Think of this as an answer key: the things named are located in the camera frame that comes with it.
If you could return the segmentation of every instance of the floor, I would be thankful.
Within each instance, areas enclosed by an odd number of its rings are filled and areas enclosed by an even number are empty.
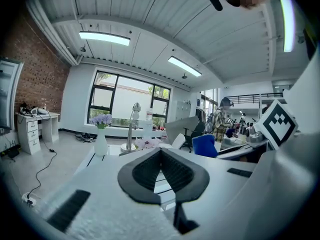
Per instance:
[[[125,143],[126,140],[108,138],[107,142],[112,145],[120,145]],[[47,197],[50,192],[55,192],[59,186],[71,179],[93,145],[94,143],[83,143],[76,140],[73,133],[60,131],[59,141],[47,143],[47,147],[54,149],[57,156],[47,169],[38,174],[41,186],[32,192],[35,195],[31,195],[31,197],[39,201],[39,199]],[[40,146],[41,151],[34,155],[20,152],[14,158],[15,162],[3,159],[3,165],[9,175],[9,182],[14,185],[17,195],[20,195],[20,197],[39,185],[36,173],[46,167],[52,156],[55,155],[49,152],[42,139],[40,140]]]

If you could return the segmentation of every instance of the white vase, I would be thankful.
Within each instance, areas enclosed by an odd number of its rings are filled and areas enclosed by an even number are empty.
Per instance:
[[[108,153],[108,143],[105,137],[105,129],[98,129],[98,135],[94,143],[94,152],[97,156],[105,156]]]

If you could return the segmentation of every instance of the fluorescent light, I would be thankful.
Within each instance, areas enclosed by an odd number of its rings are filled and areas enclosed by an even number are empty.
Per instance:
[[[284,45],[283,51],[289,53],[295,45],[296,22],[292,0],[280,0],[284,21]]]
[[[188,71],[189,73],[191,73],[192,75],[196,76],[196,77],[200,77],[202,74],[195,70],[194,68],[190,67],[189,65],[187,65],[186,63],[182,62],[181,60],[171,56],[169,59],[168,59],[168,62],[184,69],[185,71]]]
[[[80,31],[79,35],[82,39],[93,39],[100,41],[112,42],[124,46],[128,46],[130,43],[130,38],[123,37],[116,34],[108,34],[102,32],[91,32],[91,31]]]

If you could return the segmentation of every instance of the drawer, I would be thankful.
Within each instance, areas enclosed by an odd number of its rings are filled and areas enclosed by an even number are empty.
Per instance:
[[[29,148],[30,148],[31,155],[40,151],[41,148],[40,148],[39,139],[37,138],[32,141],[29,141]]]
[[[26,125],[27,125],[28,132],[38,130],[38,121],[27,122]]]
[[[28,132],[28,141],[39,139],[38,130],[33,130]]]

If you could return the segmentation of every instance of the red brick wall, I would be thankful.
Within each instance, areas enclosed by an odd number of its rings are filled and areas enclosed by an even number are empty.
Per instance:
[[[16,90],[14,110],[20,104],[60,113],[70,65],[63,61],[26,8],[16,17],[0,48],[0,57],[24,62]]]

